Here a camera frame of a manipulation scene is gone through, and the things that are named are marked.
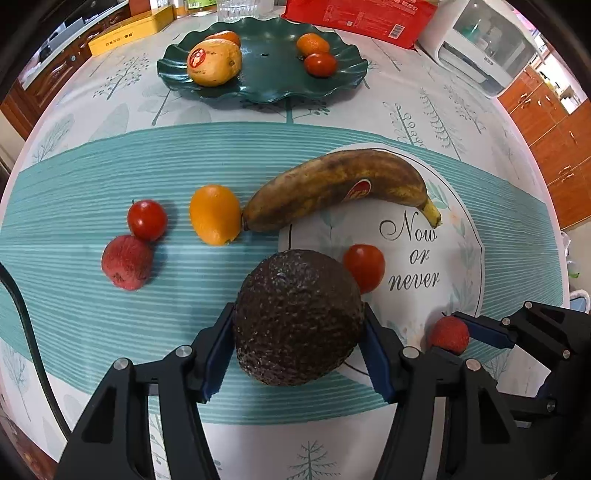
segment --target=banana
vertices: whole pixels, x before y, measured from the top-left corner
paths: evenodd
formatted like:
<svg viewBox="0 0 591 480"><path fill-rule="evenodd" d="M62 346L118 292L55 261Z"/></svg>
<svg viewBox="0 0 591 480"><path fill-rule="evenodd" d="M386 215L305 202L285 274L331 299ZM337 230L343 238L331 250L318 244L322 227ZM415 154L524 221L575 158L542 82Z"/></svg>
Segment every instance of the banana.
<svg viewBox="0 0 591 480"><path fill-rule="evenodd" d="M403 158L380 150L346 150L308 160L263 185L242 211L245 229L279 230L298 218L363 197L418 208L436 228L441 213L421 174Z"/></svg>

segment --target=yellow box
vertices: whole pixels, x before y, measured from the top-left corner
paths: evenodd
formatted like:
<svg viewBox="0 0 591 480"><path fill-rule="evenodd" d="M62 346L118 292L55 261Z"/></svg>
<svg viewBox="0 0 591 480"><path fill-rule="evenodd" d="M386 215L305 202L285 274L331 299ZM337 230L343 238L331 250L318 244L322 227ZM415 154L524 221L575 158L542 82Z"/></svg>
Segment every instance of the yellow box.
<svg viewBox="0 0 591 480"><path fill-rule="evenodd" d="M151 12L136 15L107 28L88 46L93 57L138 38L149 37L174 20L173 6L168 5Z"/></svg>

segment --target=white appliance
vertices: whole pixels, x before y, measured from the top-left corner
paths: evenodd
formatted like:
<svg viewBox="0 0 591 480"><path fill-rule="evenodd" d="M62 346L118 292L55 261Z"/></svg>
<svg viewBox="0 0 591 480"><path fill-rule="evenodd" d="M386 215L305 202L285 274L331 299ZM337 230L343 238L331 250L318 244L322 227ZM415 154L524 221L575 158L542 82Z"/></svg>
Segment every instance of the white appliance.
<svg viewBox="0 0 591 480"><path fill-rule="evenodd" d="M539 54L504 0L444 0L418 42L439 65L489 97L500 95Z"/></svg>

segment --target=screw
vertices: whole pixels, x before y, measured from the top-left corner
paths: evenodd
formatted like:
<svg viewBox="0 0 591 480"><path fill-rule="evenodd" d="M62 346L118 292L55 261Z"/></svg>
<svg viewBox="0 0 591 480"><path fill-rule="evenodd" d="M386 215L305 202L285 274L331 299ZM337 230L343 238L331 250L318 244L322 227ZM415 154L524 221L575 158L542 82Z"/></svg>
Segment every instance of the screw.
<svg viewBox="0 0 591 480"><path fill-rule="evenodd" d="M178 347L176 349L175 353L180 358L184 358L186 356L191 355L191 353L193 353L193 349L191 347L189 347L188 345L181 345L180 347Z"/></svg>
<svg viewBox="0 0 591 480"><path fill-rule="evenodd" d="M113 362L113 367L115 370L125 370L129 365L129 360L126 358L118 358Z"/></svg>
<svg viewBox="0 0 591 480"><path fill-rule="evenodd" d="M406 358L410 358L411 360L414 358L418 358L418 356L420 355L421 352L419 352L415 347L413 346L406 346L402 349L402 354L406 357Z"/></svg>
<svg viewBox="0 0 591 480"><path fill-rule="evenodd" d="M472 370L473 372L478 372L480 370L480 362L475 358L469 358L466 360L466 366L468 370Z"/></svg>

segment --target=avocado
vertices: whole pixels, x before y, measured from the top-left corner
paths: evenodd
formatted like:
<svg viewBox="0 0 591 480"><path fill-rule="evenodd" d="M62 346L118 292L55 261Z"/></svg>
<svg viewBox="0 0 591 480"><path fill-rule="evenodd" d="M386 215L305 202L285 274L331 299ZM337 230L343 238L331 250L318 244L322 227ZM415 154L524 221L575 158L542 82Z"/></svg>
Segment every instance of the avocado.
<svg viewBox="0 0 591 480"><path fill-rule="evenodd" d="M304 384L345 361L363 321L359 287L341 263L312 250L276 253L238 293L238 363L267 385Z"/></svg>

